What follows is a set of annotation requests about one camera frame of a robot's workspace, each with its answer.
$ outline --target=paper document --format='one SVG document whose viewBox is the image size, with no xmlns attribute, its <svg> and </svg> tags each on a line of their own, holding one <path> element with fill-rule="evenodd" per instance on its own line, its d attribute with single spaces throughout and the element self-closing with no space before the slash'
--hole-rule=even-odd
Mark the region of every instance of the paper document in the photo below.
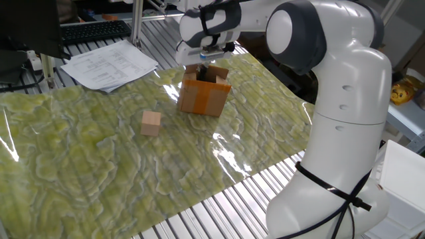
<svg viewBox="0 0 425 239">
<path fill-rule="evenodd" d="M 156 69 L 158 62 L 127 40 L 73 56 L 62 69 L 83 86 L 111 92 Z"/>
</svg>

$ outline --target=metal slat table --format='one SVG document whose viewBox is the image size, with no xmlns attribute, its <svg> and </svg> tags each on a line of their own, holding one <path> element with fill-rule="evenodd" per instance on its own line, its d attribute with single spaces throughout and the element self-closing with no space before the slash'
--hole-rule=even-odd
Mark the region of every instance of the metal slat table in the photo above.
<svg viewBox="0 0 425 239">
<path fill-rule="evenodd" d="M 143 22 L 142 52 L 158 61 L 160 70 L 178 66 L 175 61 L 175 48 L 180 41 L 178 27 L 174 17 Z M 72 56 L 76 56 L 121 40 L 125 39 L 113 38 L 71 44 L 64 50 Z M 236 46 L 234 54 L 245 53 L 248 52 L 244 48 Z M 77 81 L 61 70 L 60 67 L 66 64 L 64 60 L 55 59 L 55 63 L 54 83 L 57 88 L 79 85 Z M 41 75 L 26 71 L 19 84 L 31 84 L 40 77 Z M 40 94 L 48 91 L 48 86 L 43 81 L 35 88 L 18 92 Z M 299 152 L 178 215 L 168 218 L 149 230 L 140 232 L 132 239 L 265 238 L 268 234 L 267 205 L 287 185 L 296 170 L 295 163 L 300 161 L 303 155 L 303 151 Z"/>
</svg>

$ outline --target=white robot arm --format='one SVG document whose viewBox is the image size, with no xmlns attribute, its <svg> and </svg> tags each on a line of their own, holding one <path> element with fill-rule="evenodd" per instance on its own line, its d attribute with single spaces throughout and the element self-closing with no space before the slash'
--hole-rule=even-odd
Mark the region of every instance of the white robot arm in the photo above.
<svg viewBox="0 0 425 239">
<path fill-rule="evenodd" d="M 181 19 L 176 59 L 228 57 L 242 31 L 266 32 L 277 61 L 298 74 L 312 70 L 319 81 L 306 154 L 268 205 L 268 238 L 355 238 L 370 230 L 389 207 L 368 179 L 390 98 L 390 62 L 375 50 L 383 39 L 380 17 L 356 1 L 213 3 Z"/>
</svg>

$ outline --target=small wooden cube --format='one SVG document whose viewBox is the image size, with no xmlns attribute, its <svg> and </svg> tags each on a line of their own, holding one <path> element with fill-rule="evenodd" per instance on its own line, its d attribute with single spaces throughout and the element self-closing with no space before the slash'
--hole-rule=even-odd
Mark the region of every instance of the small wooden cube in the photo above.
<svg viewBox="0 0 425 239">
<path fill-rule="evenodd" d="M 161 113 L 159 112 L 143 112 L 141 119 L 141 134 L 149 136 L 158 136 L 161 127 Z"/>
</svg>

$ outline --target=open cardboard box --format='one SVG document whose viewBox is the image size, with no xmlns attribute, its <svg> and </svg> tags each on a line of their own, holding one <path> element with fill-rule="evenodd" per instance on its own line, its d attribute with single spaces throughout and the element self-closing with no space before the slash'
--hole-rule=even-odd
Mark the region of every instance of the open cardboard box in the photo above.
<svg viewBox="0 0 425 239">
<path fill-rule="evenodd" d="M 232 88 L 226 81 L 228 70 L 209 66 L 201 81 L 198 67 L 199 65 L 186 67 L 177 105 L 182 112 L 219 117 Z"/>
</svg>

